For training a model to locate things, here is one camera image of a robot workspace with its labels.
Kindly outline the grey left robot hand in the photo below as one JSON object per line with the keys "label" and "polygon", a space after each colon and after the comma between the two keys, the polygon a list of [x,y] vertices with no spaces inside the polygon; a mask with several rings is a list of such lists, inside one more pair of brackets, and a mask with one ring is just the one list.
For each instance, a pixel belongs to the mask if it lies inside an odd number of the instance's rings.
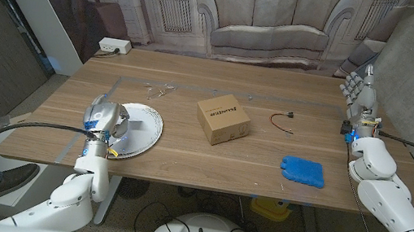
{"label": "grey left robot hand", "polygon": [[83,126],[86,131],[103,133],[102,140],[121,138],[129,127],[129,113],[125,106],[107,101],[101,94],[85,109]]}

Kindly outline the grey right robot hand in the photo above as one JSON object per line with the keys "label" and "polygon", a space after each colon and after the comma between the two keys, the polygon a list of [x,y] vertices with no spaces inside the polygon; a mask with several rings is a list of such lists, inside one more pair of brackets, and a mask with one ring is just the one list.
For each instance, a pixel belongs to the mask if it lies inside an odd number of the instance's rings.
{"label": "grey right robot hand", "polygon": [[342,122],[340,133],[355,139],[372,137],[381,119],[377,116],[377,97],[373,88],[374,71],[369,63],[365,68],[365,77],[351,72],[346,82],[340,85],[347,103],[347,120]]}

